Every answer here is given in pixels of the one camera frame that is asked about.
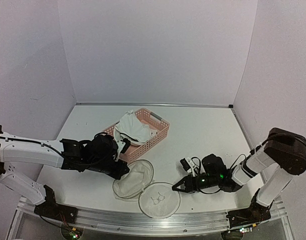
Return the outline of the white bra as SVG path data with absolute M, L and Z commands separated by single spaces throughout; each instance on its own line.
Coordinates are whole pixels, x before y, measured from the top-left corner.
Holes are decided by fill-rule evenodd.
M 116 141 L 127 138 L 132 146 L 142 146 L 153 139 L 158 131 L 141 122 L 134 110 L 126 112 L 113 128 L 113 137 Z

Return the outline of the pink plastic basket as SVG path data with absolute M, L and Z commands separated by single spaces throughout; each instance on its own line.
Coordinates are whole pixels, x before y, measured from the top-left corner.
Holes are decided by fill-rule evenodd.
M 170 123 L 154 112 L 140 108 L 127 111 L 121 119 L 103 131 L 117 141 L 130 141 L 130 146 L 119 158 L 131 163 L 165 139 Z

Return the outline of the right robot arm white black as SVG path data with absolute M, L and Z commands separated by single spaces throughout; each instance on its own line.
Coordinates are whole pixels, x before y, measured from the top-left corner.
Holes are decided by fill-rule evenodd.
M 268 137 L 254 147 L 249 155 L 242 154 L 241 162 L 234 161 L 226 167 L 221 157 L 209 154 L 198 163 L 186 157 L 180 163 L 187 176 L 172 186 L 182 193 L 205 193 L 205 189 L 218 187 L 219 191 L 234 193 L 273 164 L 277 168 L 271 178 L 254 194 L 252 205 L 245 209 L 245 218 L 255 222 L 261 217 L 294 176 L 306 171 L 306 138 L 277 127 Z

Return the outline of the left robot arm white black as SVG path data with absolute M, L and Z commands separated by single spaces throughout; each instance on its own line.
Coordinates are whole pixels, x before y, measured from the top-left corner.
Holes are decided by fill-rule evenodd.
M 39 140 L 21 138 L 2 130 L 0 125 L 0 183 L 21 194 L 50 219 L 60 214 L 55 193 L 47 185 L 36 183 L 18 172 L 13 162 L 40 164 L 61 170 L 103 173 L 119 180 L 130 169 L 120 159 L 131 143 L 127 138 L 115 140 L 106 132 L 97 133 L 92 140 Z

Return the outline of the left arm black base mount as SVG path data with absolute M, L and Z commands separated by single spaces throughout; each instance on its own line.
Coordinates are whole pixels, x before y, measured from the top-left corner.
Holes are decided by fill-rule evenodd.
M 78 209 L 73 206 L 63 205 L 56 202 L 55 192 L 52 188 L 44 185 L 44 202 L 34 208 L 34 213 L 41 217 L 62 221 L 67 224 L 75 224 Z

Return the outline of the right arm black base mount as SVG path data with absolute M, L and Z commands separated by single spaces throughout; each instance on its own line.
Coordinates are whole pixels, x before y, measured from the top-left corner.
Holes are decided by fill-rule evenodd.
M 269 206 L 262 206 L 257 202 L 252 202 L 247 208 L 231 210 L 226 215 L 229 221 L 229 227 L 232 229 L 269 220 L 271 218 L 271 207 L 272 204 Z

